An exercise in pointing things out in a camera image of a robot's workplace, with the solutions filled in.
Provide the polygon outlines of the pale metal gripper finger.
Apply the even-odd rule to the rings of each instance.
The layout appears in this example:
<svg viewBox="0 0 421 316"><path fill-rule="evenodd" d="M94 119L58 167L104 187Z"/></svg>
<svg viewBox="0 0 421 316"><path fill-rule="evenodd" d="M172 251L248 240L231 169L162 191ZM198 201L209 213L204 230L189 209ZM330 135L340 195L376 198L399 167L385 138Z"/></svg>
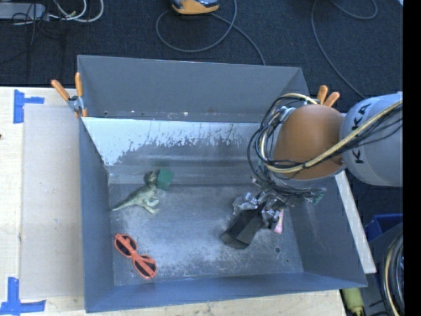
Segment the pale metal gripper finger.
<svg viewBox="0 0 421 316"><path fill-rule="evenodd" d="M280 220L280 210L264 208L261 211L261 217L263 227L275 231Z"/></svg>
<svg viewBox="0 0 421 316"><path fill-rule="evenodd" d="M247 192L244 196L238 196L232 202L233 214L237 215L242 211L250 211L257 209L257 200L251 192Z"/></svg>

